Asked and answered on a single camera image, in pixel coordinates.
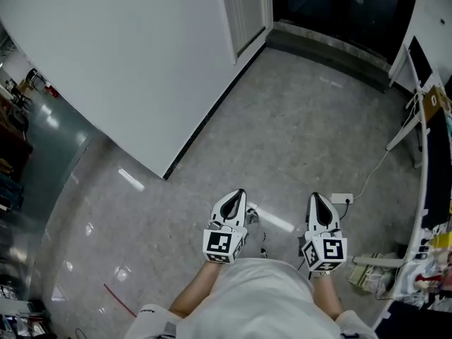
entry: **shirt sleeve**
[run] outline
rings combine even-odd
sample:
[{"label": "shirt sleeve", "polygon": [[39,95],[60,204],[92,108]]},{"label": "shirt sleeve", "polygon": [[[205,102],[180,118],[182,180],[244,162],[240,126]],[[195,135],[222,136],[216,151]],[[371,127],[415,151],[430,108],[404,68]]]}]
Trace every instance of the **shirt sleeve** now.
[{"label": "shirt sleeve", "polygon": [[127,331],[125,339],[176,338],[176,325],[181,319],[158,305],[145,305]]},{"label": "shirt sleeve", "polygon": [[375,332],[364,324],[353,310],[347,310],[339,315],[336,324],[340,328],[341,338],[378,339]]}]

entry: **white t-shirt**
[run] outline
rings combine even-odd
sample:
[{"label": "white t-shirt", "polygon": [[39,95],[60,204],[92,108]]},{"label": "white t-shirt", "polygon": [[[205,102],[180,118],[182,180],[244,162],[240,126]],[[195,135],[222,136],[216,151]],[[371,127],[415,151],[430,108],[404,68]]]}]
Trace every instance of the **white t-shirt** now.
[{"label": "white t-shirt", "polygon": [[241,258],[221,270],[211,294],[185,319],[145,305],[126,339],[376,339],[353,311],[333,321],[312,293],[311,283],[287,263]]}]

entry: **white wall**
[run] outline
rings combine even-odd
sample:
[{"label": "white wall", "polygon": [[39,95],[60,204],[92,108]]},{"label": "white wall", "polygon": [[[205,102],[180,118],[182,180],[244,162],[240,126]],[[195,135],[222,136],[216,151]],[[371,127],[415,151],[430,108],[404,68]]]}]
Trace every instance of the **white wall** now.
[{"label": "white wall", "polygon": [[[445,20],[445,25],[440,23],[441,19]],[[446,84],[452,74],[452,0],[416,0],[403,43],[409,46],[414,35],[419,40],[431,67],[438,68],[439,75]],[[399,51],[393,68],[400,55]],[[408,63],[396,81],[408,90],[414,91],[415,84]]]},{"label": "white wall", "polygon": [[0,19],[79,112],[159,176],[263,44],[232,65],[218,0],[0,0]]},{"label": "white wall", "polygon": [[12,77],[17,84],[19,84],[34,67],[19,50],[16,50],[6,57],[1,68]]}]

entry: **red cable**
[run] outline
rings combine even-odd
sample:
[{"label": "red cable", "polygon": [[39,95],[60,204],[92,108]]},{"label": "red cable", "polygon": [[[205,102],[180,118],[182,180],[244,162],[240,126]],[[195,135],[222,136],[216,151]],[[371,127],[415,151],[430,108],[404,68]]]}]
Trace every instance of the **red cable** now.
[{"label": "red cable", "polygon": [[113,293],[113,291],[110,290],[110,288],[108,286],[106,286],[106,284],[104,284],[104,286],[108,290],[108,292],[113,296],[113,298],[115,298],[131,315],[133,315],[133,317],[136,318],[136,315],[134,314],[134,312],[132,310],[130,310],[128,307],[126,307],[125,303],[123,303],[121,300],[119,300],[119,298]]}]

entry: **white cable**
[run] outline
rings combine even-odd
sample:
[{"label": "white cable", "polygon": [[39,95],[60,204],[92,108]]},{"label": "white cable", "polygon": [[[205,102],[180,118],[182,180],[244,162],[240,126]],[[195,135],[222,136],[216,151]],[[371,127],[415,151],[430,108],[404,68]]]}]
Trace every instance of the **white cable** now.
[{"label": "white cable", "polygon": [[[400,134],[400,132],[402,131],[402,129],[405,128],[407,122],[410,120],[411,114],[415,111],[417,101],[419,100],[419,98],[418,98],[418,96],[417,96],[419,93],[420,93],[420,92],[417,92],[417,93],[415,94],[415,102],[414,102],[414,104],[412,105],[410,114],[408,115],[408,118],[406,119],[405,123],[402,125],[402,128],[400,128],[399,132],[395,135],[395,137],[397,137],[397,136]],[[388,155],[388,153],[389,153],[389,151],[387,150],[386,153],[384,154],[383,158],[381,158],[380,163],[372,170],[372,172],[369,173],[369,176],[367,176],[366,181],[365,181],[365,183],[364,183],[364,186],[362,187],[361,192],[359,193],[358,196],[353,197],[354,200],[357,200],[359,197],[361,197],[362,193],[363,193],[364,190],[366,189],[367,182],[369,182],[370,176],[371,176],[375,171],[377,171],[378,168],[380,168],[381,163],[383,163],[383,161],[384,161],[384,159],[386,158],[386,156]]]}]

